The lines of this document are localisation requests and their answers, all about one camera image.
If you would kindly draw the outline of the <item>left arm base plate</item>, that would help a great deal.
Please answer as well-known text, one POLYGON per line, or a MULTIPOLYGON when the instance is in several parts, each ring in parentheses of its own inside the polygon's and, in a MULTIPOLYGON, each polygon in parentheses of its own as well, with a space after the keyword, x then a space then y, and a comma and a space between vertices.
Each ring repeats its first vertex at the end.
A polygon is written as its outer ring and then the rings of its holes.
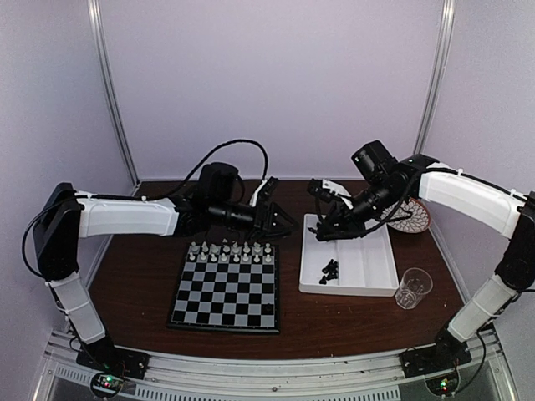
POLYGON ((100 372, 111 373, 121 378, 143 379, 148 368, 150 356, 147 353, 117 348, 111 358, 99 363, 90 357, 85 351, 80 350, 76 357, 76 363, 100 372))

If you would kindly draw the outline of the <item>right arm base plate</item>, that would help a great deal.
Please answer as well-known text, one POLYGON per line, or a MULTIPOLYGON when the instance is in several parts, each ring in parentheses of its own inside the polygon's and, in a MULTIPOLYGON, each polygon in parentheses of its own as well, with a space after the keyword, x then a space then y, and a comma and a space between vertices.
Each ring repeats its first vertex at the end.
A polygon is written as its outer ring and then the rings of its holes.
POLYGON ((409 348, 400 354, 400 363, 406 378, 429 375, 455 366, 469 363, 472 360, 467 349, 453 355, 439 353, 436 345, 424 348, 409 348))

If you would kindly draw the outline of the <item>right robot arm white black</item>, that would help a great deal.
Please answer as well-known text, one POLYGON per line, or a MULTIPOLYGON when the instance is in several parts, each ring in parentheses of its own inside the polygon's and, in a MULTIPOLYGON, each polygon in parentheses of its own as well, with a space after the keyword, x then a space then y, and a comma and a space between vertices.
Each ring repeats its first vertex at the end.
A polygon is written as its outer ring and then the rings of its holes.
POLYGON ((507 190, 429 155, 398 160, 379 140, 363 145, 351 160, 367 183, 359 194, 329 180, 308 183, 315 206, 330 206, 310 229, 318 241, 363 238, 392 220, 410 198, 467 217, 507 240, 491 276, 436 334, 428 359, 434 368, 447 368, 460 356, 462 343, 532 290, 534 194, 507 190))

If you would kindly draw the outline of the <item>white plastic compartment tray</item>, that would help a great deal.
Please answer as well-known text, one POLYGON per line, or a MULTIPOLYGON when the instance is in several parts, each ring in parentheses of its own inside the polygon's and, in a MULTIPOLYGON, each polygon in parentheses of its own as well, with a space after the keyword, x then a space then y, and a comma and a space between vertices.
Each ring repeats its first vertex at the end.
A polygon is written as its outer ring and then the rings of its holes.
POLYGON ((361 297, 395 295, 399 280, 386 227, 363 238, 320 242, 310 231, 317 223, 315 214, 303 218, 300 292, 361 297), (331 259, 339 264, 339 278, 320 285, 322 269, 331 259))

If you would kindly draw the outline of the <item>black white chess board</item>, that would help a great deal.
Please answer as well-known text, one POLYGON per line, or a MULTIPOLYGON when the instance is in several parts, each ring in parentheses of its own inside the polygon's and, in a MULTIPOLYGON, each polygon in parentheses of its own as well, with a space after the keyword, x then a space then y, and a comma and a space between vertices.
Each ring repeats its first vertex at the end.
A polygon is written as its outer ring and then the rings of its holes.
POLYGON ((209 332, 280 333, 279 247, 275 263, 181 264, 166 326, 209 332), (265 305, 273 304, 273 313, 265 305))

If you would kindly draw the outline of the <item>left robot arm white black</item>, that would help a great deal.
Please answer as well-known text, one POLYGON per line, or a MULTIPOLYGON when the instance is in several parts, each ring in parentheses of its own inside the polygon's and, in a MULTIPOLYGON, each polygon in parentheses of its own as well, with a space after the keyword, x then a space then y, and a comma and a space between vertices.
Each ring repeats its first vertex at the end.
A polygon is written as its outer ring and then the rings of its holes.
POLYGON ((237 180, 236 167, 212 162, 201 168, 198 181, 185 191, 160 198, 97 195, 60 183, 28 223, 23 239, 33 240, 38 265, 33 274, 50 287, 81 343, 89 345, 89 359, 101 370, 115 369, 120 352, 81 282, 79 240, 123 235, 190 237, 222 226, 243 232, 249 241, 268 241, 298 229, 298 223, 270 200, 278 179, 262 180, 248 203, 232 200, 237 180))

